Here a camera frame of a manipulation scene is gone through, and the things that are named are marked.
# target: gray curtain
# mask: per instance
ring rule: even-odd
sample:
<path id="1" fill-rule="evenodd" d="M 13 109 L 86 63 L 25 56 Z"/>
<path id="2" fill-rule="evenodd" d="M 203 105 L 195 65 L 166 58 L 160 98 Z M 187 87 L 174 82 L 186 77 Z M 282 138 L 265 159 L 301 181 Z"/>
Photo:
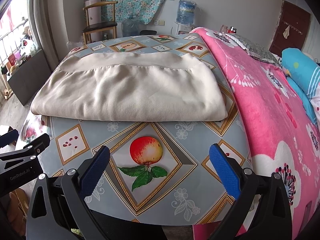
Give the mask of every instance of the gray curtain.
<path id="1" fill-rule="evenodd" d="M 38 47 L 53 71 L 59 64 L 58 54 L 52 37 L 48 14 L 48 0 L 28 0 L 30 29 Z"/>

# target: chair backrest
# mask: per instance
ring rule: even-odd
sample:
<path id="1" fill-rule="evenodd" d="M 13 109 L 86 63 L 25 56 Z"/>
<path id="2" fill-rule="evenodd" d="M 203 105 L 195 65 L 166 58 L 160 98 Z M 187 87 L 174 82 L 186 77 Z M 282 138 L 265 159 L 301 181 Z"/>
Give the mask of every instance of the chair backrest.
<path id="1" fill-rule="evenodd" d="M 117 3 L 118 3 L 118 1 L 103 1 L 103 2 L 96 2 L 96 3 L 93 3 L 91 5 L 88 5 L 88 6 L 84 7 L 84 8 L 82 8 L 82 10 L 85 11 L 85 15 L 86 15 L 86 18 L 87 18 L 87 26 L 89 26 L 89 14 L 88 14 L 88 9 L 89 8 L 112 4 L 112 20 L 115 21 L 116 20 L 115 4 L 117 4 Z"/>

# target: wall socket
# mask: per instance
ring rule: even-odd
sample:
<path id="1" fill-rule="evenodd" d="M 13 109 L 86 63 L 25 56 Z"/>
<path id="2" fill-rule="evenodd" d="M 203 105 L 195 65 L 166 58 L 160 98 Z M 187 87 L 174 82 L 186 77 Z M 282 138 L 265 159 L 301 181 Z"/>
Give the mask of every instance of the wall socket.
<path id="1" fill-rule="evenodd" d="M 164 21 L 163 21 L 163 20 L 156 20 L 156 21 L 153 21 L 153 25 L 164 26 Z"/>

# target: folded beige garment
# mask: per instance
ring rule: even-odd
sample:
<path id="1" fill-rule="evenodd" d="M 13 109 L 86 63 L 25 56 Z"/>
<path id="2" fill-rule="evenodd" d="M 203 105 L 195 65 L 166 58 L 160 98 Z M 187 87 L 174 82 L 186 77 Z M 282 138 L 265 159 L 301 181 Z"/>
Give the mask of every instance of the folded beige garment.
<path id="1" fill-rule="evenodd" d="M 211 70 L 190 54 L 93 53 L 64 60 L 33 114 L 101 121 L 219 121 L 227 117 Z"/>

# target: gray patterned pillow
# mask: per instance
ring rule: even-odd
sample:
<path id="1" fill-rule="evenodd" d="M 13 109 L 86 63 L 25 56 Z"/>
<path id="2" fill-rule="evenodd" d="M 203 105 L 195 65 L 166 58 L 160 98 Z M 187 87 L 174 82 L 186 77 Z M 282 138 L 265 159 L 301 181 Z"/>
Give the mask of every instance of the gray patterned pillow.
<path id="1" fill-rule="evenodd" d="M 280 67 L 278 60 L 265 47 L 262 47 L 259 44 L 250 41 L 236 33 L 227 33 L 226 35 L 235 41 L 248 53 L 249 56 L 253 57 L 254 59 Z"/>

